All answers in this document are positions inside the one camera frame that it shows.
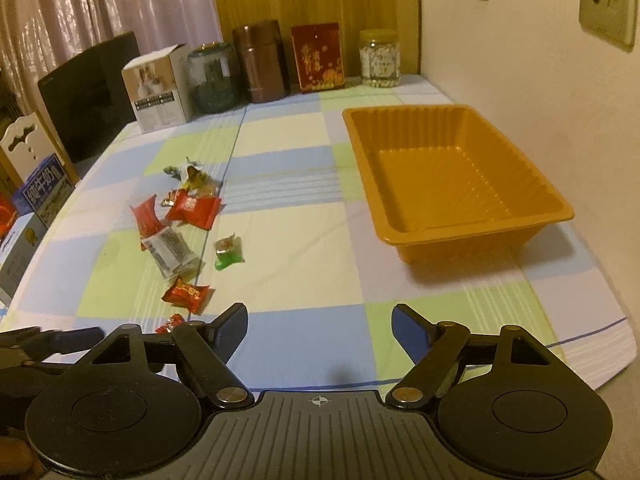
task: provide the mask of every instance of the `blue milk box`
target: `blue milk box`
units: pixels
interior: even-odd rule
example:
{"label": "blue milk box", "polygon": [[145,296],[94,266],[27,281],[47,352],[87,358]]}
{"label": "blue milk box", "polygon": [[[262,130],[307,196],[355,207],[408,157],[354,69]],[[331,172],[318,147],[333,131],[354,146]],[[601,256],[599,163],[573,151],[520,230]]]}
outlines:
{"label": "blue milk box", "polygon": [[0,311],[9,307],[47,228],[34,214],[21,216],[0,244]]}
{"label": "blue milk box", "polygon": [[12,199],[18,214],[34,212],[44,225],[51,227],[73,190],[58,156],[53,153],[36,166]]}

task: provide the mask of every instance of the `yellow lid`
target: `yellow lid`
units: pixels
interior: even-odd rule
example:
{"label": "yellow lid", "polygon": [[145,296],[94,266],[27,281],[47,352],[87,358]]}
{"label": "yellow lid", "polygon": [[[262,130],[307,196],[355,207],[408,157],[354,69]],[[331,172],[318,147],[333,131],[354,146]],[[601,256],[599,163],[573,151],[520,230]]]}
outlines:
{"label": "yellow lid", "polygon": [[396,43],[398,32],[392,28],[367,28],[360,31],[362,43]]}

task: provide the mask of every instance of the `white wall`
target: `white wall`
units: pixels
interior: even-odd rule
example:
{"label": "white wall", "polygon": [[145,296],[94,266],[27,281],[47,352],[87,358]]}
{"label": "white wall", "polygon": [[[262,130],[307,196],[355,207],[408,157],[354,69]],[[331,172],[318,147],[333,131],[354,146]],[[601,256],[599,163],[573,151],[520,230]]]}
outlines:
{"label": "white wall", "polygon": [[510,137],[573,204],[640,324],[640,39],[586,33],[579,0],[422,0],[422,73]]}

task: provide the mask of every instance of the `brown thermos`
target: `brown thermos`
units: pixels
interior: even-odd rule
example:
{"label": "brown thermos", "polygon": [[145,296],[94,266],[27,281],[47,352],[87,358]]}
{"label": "brown thermos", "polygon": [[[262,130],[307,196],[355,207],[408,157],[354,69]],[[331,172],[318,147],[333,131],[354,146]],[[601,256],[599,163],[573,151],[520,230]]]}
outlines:
{"label": "brown thermos", "polygon": [[277,20],[235,28],[233,36],[251,102],[286,97],[289,77]]}

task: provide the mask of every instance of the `tablecloth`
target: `tablecloth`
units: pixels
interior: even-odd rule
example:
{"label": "tablecloth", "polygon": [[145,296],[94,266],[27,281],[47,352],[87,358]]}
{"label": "tablecloth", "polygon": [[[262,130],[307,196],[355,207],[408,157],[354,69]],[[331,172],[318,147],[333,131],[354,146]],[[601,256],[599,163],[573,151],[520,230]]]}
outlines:
{"label": "tablecloth", "polygon": [[[175,187],[162,169],[188,156],[224,182],[210,232],[177,228],[201,257],[197,284],[215,289],[192,319],[246,304],[248,333],[229,365],[252,391],[386,392],[412,365],[390,330],[399,302],[476,333],[522,325],[600,386],[634,359],[636,342],[571,223],[546,227],[519,250],[421,266],[376,237],[342,110],[448,102],[420,76],[404,76],[395,89],[350,84],[151,134],[129,124],[52,225],[0,328],[135,322],[152,332],[185,313],[161,300],[168,284],[140,251],[129,206]],[[214,242],[233,233],[246,261],[218,272]]]}

